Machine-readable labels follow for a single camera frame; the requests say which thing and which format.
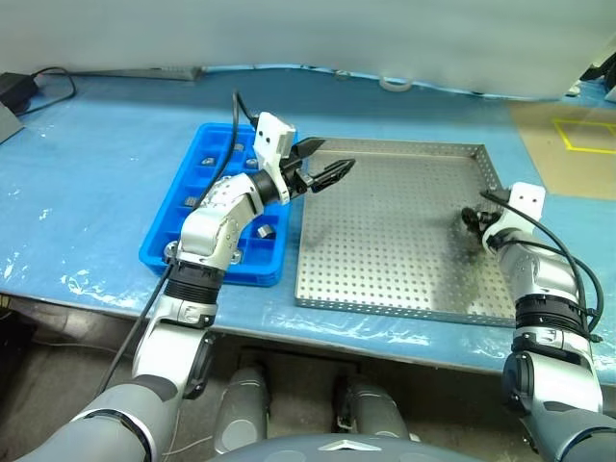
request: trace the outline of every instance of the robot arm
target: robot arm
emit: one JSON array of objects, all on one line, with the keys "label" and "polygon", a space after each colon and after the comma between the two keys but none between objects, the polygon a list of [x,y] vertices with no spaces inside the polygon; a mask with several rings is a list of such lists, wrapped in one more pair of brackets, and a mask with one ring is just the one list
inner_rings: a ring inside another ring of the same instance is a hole
[{"label": "robot arm", "polygon": [[[508,204],[541,217],[545,190],[516,183]],[[602,413],[586,313],[569,264],[532,245],[533,225],[509,210],[463,211],[469,229],[493,253],[516,306],[512,353],[502,376],[503,400],[546,461],[616,460],[616,420]]]},{"label": "robot arm", "polygon": [[102,393],[47,442],[19,460],[146,461],[168,448],[183,398],[205,388],[217,314],[218,291],[244,227],[265,205],[285,204],[345,176],[354,160],[339,161],[316,176],[302,159],[324,142],[293,145],[295,128],[269,113],[259,115],[254,149],[259,171],[223,178],[186,218],[178,243],[167,247],[171,265],[164,294],[141,339],[133,378]]}]

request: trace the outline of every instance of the power adapter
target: power adapter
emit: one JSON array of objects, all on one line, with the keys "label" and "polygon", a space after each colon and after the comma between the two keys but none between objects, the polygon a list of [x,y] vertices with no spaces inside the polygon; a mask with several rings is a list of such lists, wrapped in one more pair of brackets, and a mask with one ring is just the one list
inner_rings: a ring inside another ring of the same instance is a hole
[{"label": "power adapter", "polygon": [[39,91],[33,75],[5,72],[0,74],[0,103],[13,113],[23,111]]}]

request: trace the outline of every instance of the perforated metal sheet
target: perforated metal sheet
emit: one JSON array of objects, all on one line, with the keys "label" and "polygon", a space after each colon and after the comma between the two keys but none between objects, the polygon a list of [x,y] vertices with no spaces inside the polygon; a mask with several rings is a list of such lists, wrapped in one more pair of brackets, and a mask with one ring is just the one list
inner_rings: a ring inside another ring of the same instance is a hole
[{"label": "perforated metal sheet", "polygon": [[307,195],[298,305],[494,325],[514,308],[496,259],[460,218],[500,181],[481,144],[328,140],[318,171],[357,160],[339,184]]}]

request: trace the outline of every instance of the floor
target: floor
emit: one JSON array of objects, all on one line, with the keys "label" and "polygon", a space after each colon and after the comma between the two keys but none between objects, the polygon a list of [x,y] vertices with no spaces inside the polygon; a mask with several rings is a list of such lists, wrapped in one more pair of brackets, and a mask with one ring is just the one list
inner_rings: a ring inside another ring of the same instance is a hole
[{"label": "floor", "polygon": [[[42,327],[37,342],[57,343],[58,335],[66,342],[70,333],[71,340],[83,343],[84,337],[75,332],[86,328],[91,337],[98,336],[98,345],[108,347],[130,327],[127,320],[87,314],[75,321],[71,316],[39,316]],[[58,328],[50,329],[54,322],[63,326],[62,333]],[[10,390],[1,398],[0,462],[15,460],[36,448],[80,411],[92,398],[111,357],[107,351],[77,346],[31,345]],[[439,370],[233,336],[217,343],[213,374],[204,395],[183,404],[174,449],[211,434],[230,376],[239,365],[255,360],[265,364],[269,373],[269,436],[331,431],[335,378],[341,373],[361,372],[388,390],[409,431],[425,443],[491,462],[540,460],[523,442],[522,426],[499,405],[501,383],[497,375]],[[114,382],[127,379],[130,369],[127,358],[120,363]],[[613,390],[609,393],[614,398]],[[212,442],[208,441],[170,456],[168,462],[204,461],[212,456]]]}]

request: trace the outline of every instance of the cardboard sheet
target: cardboard sheet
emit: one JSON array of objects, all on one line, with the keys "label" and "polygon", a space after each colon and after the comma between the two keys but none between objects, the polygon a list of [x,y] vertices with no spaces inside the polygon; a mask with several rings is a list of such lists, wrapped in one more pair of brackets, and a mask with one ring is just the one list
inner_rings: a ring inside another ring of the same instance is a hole
[{"label": "cardboard sheet", "polygon": [[550,193],[616,200],[616,111],[508,104]]}]

